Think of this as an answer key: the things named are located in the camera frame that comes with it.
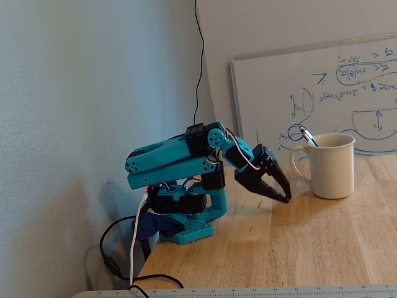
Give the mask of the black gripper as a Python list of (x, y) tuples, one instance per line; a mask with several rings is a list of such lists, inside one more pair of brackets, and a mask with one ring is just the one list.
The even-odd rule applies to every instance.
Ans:
[[(235, 180), (253, 193), (289, 203), (292, 198), (290, 183), (278, 163), (273, 159), (271, 152), (258, 143), (252, 153), (254, 159), (251, 164), (253, 166), (247, 165), (242, 172), (235, 170)], [(284, 195), (272, 187), (272, 179), (284, 190)]]

